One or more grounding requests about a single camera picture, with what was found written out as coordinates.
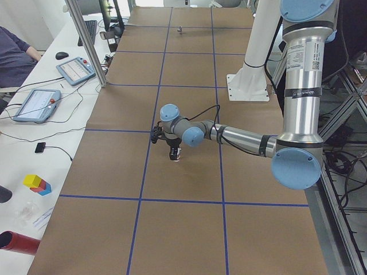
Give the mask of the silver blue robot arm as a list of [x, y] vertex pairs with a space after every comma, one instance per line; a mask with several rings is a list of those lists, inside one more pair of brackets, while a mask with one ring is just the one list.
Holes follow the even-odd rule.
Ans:
[[243, 67], [227, 75], [228, 95], [232, 101], [268, 101], [264, 69], [282, 24], [286, 83], [280, 135], [261, 135], [213, 120], [194, 121], [182, 116], [176, 105], [167, 104], [160, 110], [161, 125], [153, 130], [151, 141], [165, 140], [173, 160], [181, 143], [195, 147], [209, 139], [229, 144], [271, 158], [272, 174], [280, 184], [296, 190], [311, 187], [322, 168], [318, 115], [323, 53], [325, 42], [335, 36], [338, 8], [338, 1], [260, 1], [257, 6]]

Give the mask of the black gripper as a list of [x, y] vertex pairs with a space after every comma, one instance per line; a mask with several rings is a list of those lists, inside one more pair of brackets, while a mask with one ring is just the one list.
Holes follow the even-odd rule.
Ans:
[[182, 139], [180, 137], [170, 138], [168, 136], [165, 137], [166, 143], [170, 147], [169, 158], [170, 160], [177, 160], [177, 153], [180, 152], [180, 144]]

